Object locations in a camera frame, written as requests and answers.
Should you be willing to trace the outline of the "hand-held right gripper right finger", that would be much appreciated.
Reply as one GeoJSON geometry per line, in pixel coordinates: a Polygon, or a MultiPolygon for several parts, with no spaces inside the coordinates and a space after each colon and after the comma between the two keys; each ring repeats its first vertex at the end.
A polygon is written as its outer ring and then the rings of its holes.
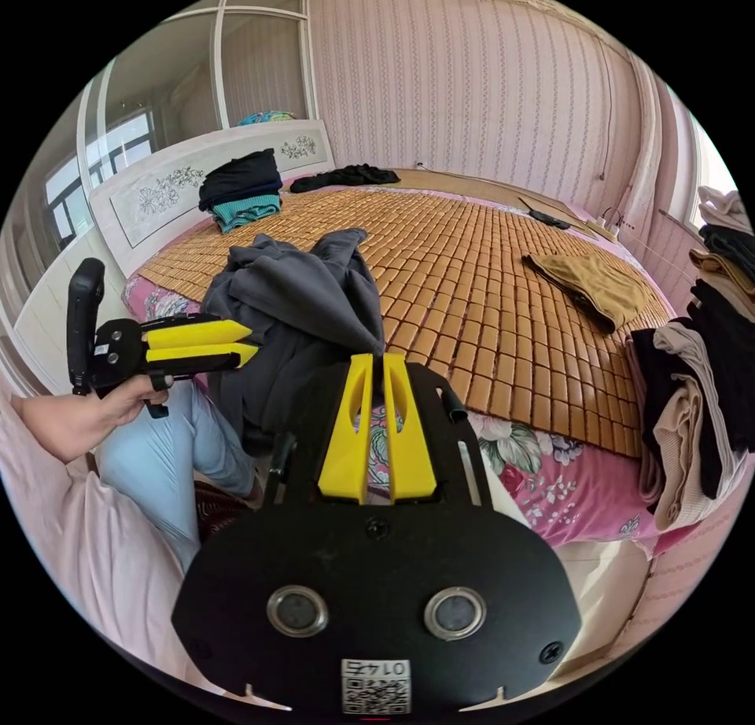
{"type": "Polygon", "coordinates": [[[383,391],[390,502],[430,499],[436,491],[436,477],[407,364],[401,355],[384,355],[383,391]]]}

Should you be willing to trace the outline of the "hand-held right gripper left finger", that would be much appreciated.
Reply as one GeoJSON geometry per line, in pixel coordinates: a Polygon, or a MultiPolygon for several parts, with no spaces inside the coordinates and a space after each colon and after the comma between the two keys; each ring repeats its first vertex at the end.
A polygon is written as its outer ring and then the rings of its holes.
{"type": "Polygon", "coordinates": [[[370,455],[373,356],[353,355],[338,396],[333,431],[318,478],[327,499],[365,502],[370,455]]]}

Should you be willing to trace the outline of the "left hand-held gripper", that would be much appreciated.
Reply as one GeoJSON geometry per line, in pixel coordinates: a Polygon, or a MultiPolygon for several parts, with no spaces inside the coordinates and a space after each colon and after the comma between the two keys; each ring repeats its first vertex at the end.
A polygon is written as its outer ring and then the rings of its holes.
{"type": "Polygon", "coordinates": [[[88,345],[88,390],[100,398],[138,376],[157,385],[241,369],[257,352],[237,343],[250,328],[212,315],[174,315],[150,322],[114,319],[98,328],[88,345]]]}

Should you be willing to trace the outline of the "person's left hand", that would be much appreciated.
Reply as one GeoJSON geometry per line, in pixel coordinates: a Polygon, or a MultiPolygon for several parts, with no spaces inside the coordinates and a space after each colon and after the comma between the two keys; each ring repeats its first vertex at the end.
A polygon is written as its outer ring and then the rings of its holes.
{"type": "Polygon", "coordinates": [[[173,384],[171,376],[159,377],[154,385],[151,377],[138,375],[103,398],[92,394],[79,399],[78,409],[72,413],[79,441],[86,449],[95,448],[115,429],[136,419],[146,405],[165,403],[173,384]]]}

